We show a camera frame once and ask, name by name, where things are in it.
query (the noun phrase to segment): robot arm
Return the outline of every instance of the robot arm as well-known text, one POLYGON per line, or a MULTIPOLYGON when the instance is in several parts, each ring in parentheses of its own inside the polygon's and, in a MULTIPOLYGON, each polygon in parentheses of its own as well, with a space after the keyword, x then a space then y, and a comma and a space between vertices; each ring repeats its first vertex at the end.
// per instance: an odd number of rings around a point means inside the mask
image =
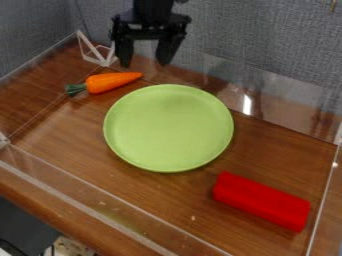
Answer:
POLYGON ((169 64, 191 22, 188 16, 171 10, 173 2, 187 1, 133 0, 132 10, 115 16, 109 38, 115 41, 115 53, 123 67, 129 67, 135 40, 159 40, 155 56, 161 65, 169 64))

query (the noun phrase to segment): gray wall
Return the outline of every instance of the gray wall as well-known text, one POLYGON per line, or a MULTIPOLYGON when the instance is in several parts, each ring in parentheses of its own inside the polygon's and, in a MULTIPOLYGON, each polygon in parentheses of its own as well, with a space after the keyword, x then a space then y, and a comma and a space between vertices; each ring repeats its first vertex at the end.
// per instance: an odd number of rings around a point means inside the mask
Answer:
MULTIPOLYGON (((129 8, 131 1, 78 2, 91 38, 108 43, 109 18, 129 8)), ((208 64, 220 66, 208 71, 231 79, 232 74, 221 72, 227 62, 233 72, 243 72, 245 66, 253 67, 331 89, 339 88, 342 6, 336 5, 331 14, 330 1, 326 2, 189 0, 175 7, 175 11, 188 14, 193 21, 173 64, 199 71, 207 69, 208 64)), ((153 44, 139 43, 136 48, 149 55, 153 44)))
POLYGON ((2 0, 0 77, 73 31, 68 0, 2 0))

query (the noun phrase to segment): wooden table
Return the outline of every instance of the wooden table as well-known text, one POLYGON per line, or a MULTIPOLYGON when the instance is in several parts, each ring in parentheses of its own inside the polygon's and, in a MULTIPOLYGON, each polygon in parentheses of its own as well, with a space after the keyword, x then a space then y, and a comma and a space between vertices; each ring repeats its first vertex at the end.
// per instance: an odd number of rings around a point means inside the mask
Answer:
MULTIPOLYGON (((139 56, 129 70, 143 71, 143 79, 105 94, 69 98, 65 83, 121 71, 116 63, 101 68, 84 62, 70 41, 2 81, 0 131, 10 144, 0 151, 1 195, 101 255, 304 255, 340 118, 139 56), (185 84, 216 95, 235 122, 223 154, 204 167, 167 175, 125 163, 101 132, 116 100, 159 83, 185 84), (249 116, 239 112, 245 95, 253 102, 249 116), (302 233, 211 199, 221 171, 311 202, 302 233)), ((340 222, 334 213, 327 219, 340 222)), ((326 234, 322 241, 330 241, 326 234)), ((324 255, 322 250, 314 254, 324 255)))

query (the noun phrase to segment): plate rim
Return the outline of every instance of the plate rim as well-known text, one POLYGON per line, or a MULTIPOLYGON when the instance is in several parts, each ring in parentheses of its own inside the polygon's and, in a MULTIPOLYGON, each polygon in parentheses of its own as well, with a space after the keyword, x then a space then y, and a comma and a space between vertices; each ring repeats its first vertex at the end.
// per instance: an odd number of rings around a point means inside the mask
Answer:
POLYGON ((168 173, 179 173, 179 172, 185 172, 185 171, 191 171, 201 166, 204 166, 205 164, 208 164, 211 161, 213 161, 217 156, 221 154, 221 152, 227 149, 229 143, 231 143, 231 140, 232 140, 232 136, 233 136, 233 132, 235 132, 235 125, 233 125, 233 119, 232 119, 232 115, 231 115, 231 112, 229 112, 229 109, 228 107, 224 105, 224 103, 219 100, 217 97, 215 97, 212 94, 209 94, 207 91, 201 90, 200 88, 196 88, 196 87, 192 87, 192 86, 188 86, 188 85, 180 85, 180 84, 155 84, 155 85, 149 85, 149 86, 145 86, 143 88, 139 88, 136 90, 133 90, 132 92, 127 93, 125 95, 121 96, 121 98, 119 100, 116 100, 116 102, 112 104, 112 106, 109 107, 107 113, 105 113, 105 117, 104 117, 104 120, 103 120, 103 135, 104 135, 104 140, 105 140, 105 143, 107 143, 107 146, 109 147, 111 151, 116 154, 116 156, 124 160, 128 164, 131 164, 132 166, 140 168, 141 170, 145 170, 145 171, 149 171, 149 172, 156 172, 156 173, 164 173, 164 174, 168 174, 168 173), (109 140, 108 140, 108 137, 107 137, 107 132, 105 132, 105 124, 108 123, 108 116, 109 116, 109 113, 112 112, 112 109, 116 107, 117 104, 120 104, 120 102, 125 99, 125 97, 128 95, 132 95, 135 94, 136 92, 141 92, 143 90, 151 90, 153 87, 181 87, 181 88, 187 88, 189 90, 193 90, 193 91, 199 91, 201 92, 203 94, 205 94, 207 96, 209 96, 223 107, 224 109, 227 110, 227 114, 228 114, 228 121, 229 121, 229 124, 231 124, 231 129, 229 129, 229 135, 228 135, 228 139, 225 141, 225 145, 223 147, 221 150, 219 150, 219 152, 215 154, 215 156, 212 156, 209 158, 209 160, 205 160, 204 163, 200 163, 197 165, 195 165, 193 167, 191 168, 181 168, 181 169, 175 169, 175 170, 156 170, 156 169, 151 169, 143 165, 139 165, 136 164, 135 162, 132 162, 129 159, 127 159, 120 153, 117 153, 117 150, 112 147, 111 143, 109 143, 109 140))

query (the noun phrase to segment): orange carrot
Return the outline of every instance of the orange carrot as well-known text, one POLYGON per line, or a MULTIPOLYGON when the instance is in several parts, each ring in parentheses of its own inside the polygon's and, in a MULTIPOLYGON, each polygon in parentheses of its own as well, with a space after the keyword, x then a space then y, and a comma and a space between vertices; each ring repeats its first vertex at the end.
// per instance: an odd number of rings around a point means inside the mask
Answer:
POLYGON ((140 72, 107 73, 92 75, 85 79, 84 84, 66 85, 65 90, 69 96, 76 95, 76 93, 78 93, 84 89, 87 89, 89 93, 96 94, 125 85, 141 76, 143 74, 140 72))

